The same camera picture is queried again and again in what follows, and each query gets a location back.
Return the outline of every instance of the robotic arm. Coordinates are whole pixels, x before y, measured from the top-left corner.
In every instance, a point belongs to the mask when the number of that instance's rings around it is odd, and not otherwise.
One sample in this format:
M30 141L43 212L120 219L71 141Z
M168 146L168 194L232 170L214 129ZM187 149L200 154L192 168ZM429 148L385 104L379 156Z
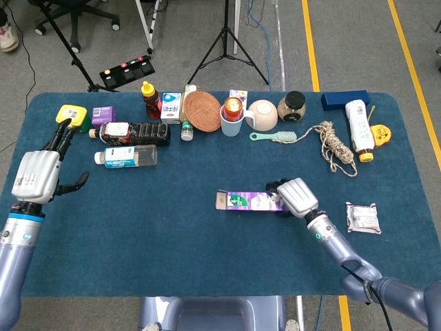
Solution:
M429 331L441 330L441 281L433 282L423 291L398 279L383 277L354 250L327 214L317 211L317 198L302 179L288 181L278 186L277 191L295 217L306 219L307 229L334 263L350 271L340 281L348 297L365 303L383 302Z
M59 185L61 162L79 128L65 129L71 119L61 122L42 150L24 154L12 188L19 203L12 206L0 232L0 331L11 330L21 309L21 289L34 253L45 215L42 207L56 195L79 190L89 172L70 185Z

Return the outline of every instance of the milk carton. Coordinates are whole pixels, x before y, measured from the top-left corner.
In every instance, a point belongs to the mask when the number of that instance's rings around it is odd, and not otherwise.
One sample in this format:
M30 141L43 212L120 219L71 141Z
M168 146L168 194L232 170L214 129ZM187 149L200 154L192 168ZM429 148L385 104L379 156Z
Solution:
M179 113L181 110L180 93L164 93L161 121L167 124L181 124Z

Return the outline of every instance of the yellow container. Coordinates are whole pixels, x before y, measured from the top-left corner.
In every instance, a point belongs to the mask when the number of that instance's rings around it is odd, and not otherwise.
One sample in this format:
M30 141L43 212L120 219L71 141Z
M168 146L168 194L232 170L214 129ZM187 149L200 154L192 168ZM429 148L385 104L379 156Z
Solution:
M88 116L88 110L84 107L63 105L58 111L55 121L61 123L65 119L72 119L68 128L74 128L76 126L81 127L81 132L88 132L90 129L90 117Z

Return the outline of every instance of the purple juice carton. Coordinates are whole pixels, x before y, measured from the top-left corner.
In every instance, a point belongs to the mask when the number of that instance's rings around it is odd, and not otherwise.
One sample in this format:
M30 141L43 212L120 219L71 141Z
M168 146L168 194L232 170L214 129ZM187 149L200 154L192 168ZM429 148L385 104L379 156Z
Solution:
M268 192L229 192L218 190L216 193L218 210L257 210L280 212L287 211L280 195Z
M92 125L94 128L99 129L104 123L115 122L116 112L112 106L97 107L92 112Z

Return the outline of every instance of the white pole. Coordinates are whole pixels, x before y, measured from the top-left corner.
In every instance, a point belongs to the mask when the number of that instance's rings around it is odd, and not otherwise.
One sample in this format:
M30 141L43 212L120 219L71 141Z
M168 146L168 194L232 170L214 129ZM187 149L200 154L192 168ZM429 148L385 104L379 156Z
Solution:
M152 26L151 26L151 32L150 32L150 40L153 39L153 30L154 25L156 23L156 16L158 16L158 8L159 8L159 2L161 0L156 0L156 3L154 4L154 11L153 11L153 17L152 17Z
M277 35L278 35L278 54L280 57L280 73L282 79L282 91L286 91L286 83L285 83L285 62L283 61L283 49L282 49L282 32L280 31L280 18L278 14L278 0L274 0L274 7L276 9L276 18L277 18Z
M296 306L298 326L300 327L300 331L305 331L305 322L303 321L303 301L301 295L296 297Z
M234 36L239 36L239 22L240 22L240 0L236 0L234 8ZM234 41L233 54L237 54L237 43Z
M152 40L150 39L150 35L149 35L149 27L147 26L147 22L145 21L145 16L144 16L143 7L141 6L141 1L135 0L135 3L136 3L136 7L138 8L139 17L141 18L141 23L143 24L145 38L147 39L149 48L153 50Z

